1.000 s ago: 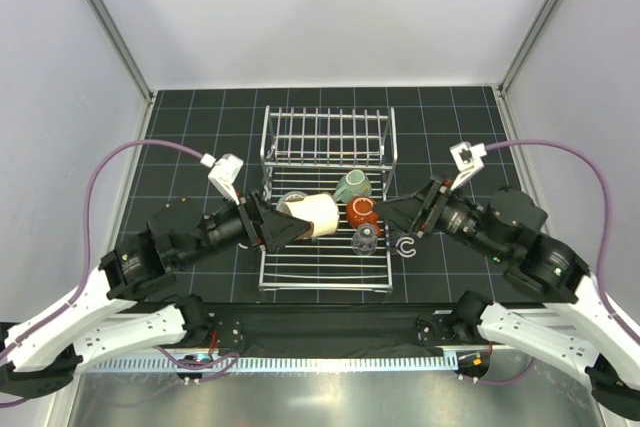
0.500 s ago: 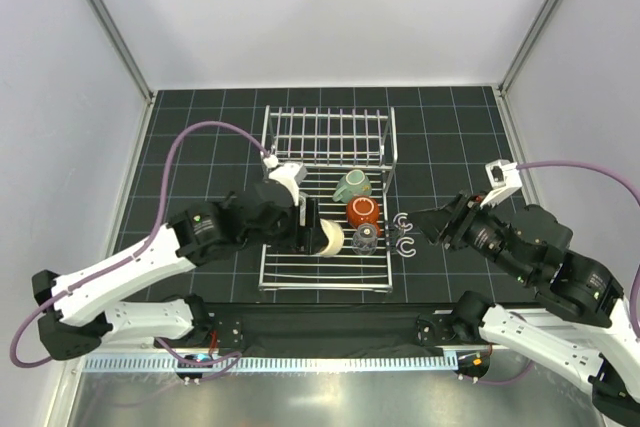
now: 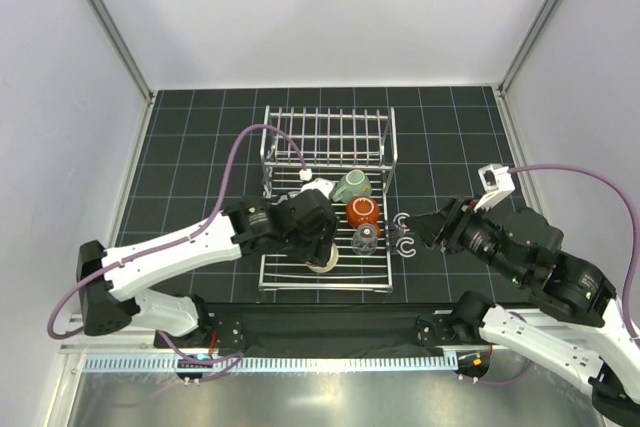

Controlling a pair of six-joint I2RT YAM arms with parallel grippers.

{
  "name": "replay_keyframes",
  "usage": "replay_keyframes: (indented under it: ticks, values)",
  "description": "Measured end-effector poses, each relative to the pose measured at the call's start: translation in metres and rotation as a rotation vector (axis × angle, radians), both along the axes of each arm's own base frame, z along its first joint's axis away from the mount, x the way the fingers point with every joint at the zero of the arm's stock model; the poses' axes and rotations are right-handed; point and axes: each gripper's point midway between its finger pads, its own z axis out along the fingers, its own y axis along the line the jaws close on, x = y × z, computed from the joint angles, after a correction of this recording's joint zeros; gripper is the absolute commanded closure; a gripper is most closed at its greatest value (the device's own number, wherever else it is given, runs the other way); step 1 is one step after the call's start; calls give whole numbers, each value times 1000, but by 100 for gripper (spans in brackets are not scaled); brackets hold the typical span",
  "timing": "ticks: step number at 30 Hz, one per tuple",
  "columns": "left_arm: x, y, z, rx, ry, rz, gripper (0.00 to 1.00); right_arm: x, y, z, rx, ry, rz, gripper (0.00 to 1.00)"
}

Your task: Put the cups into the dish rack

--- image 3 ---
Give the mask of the orange brown ceramic mug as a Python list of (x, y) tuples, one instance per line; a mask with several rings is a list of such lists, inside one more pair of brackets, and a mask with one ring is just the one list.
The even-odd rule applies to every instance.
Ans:
[(354, 229), (361, 225), (370, 224), (378, 237), (381, 229), (378, 225), (380, 219), (379, 204), (369, 196), (355, 196), (346, 206), (347, 223)]

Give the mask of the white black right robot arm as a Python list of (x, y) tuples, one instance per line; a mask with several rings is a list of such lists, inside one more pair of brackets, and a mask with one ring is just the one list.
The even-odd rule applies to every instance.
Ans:
[(428, 248), (473, 255), (584, 343), (562, 340), (473, 291), (450, 314), (452, 335), (517, 352), (572, 383), (611, 422), (638, 425), (639, 346), (613, 284), (594, 264), (563, 251), (563, 232), (534, 210), (519, 209), (496, 224), (476, 204), (453, 198), (437, 212), (409, 216), (406, 225)]

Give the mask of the small clear shot glass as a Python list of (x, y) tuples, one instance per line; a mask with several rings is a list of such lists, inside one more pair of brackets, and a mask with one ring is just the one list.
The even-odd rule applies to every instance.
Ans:
[(373, 255), (377, 249), (378, 231), (373, 224), (358, 226), (353, 234), (351, 247), (359, 256)]

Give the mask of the cream brown ceramic cup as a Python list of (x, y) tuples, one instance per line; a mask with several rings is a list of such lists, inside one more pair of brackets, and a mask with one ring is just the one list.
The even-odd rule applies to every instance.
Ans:
[(331, 244), (330, 255), (325, 266), (319, 266), (312, 263), (307, 263), (306, 266), (314, 273), (326, 274), (334, 269), (339, 260), (339, 250), (335, 243)]

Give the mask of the mint green ceramic mug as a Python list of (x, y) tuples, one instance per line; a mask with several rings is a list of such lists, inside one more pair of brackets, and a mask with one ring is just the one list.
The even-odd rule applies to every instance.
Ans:
[(360, 169), (347, 172), (336, 184), (331, 193), (331, 200), (335, 203), (348, 204), (353, 198), (370, 196), (372, 185), (366, 174)]

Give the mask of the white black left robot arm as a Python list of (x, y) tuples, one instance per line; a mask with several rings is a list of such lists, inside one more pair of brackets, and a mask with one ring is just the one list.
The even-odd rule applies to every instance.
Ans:
[(338, 217), (318, 189), (285, 196), (278, 203), (246, 196), (213, 219), (138, 244), (107, 249), (94, 240), (79, 248), (76, 279), (88, 336), (129, 325), (164, 331), (190, 347), (211, 336), (202, 302), (153, 291), (183, 273), (251, 255), (281, 253), (297, 263), (335, 263)]

